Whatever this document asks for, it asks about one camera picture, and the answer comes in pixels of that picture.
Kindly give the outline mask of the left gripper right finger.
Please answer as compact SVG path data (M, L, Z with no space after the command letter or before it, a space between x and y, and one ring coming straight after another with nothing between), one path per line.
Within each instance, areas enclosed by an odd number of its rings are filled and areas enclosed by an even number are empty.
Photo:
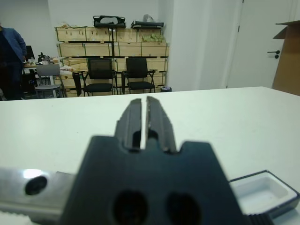
M162 151L176 152L173 126L160 101L148 96L146 106L146 142L154 139Z

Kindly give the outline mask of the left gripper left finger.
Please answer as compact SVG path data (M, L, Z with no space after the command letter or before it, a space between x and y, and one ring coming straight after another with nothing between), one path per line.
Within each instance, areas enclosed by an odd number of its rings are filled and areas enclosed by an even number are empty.
M116 138L128 150L140 150L142 130L142 101L132 100L117 121Z

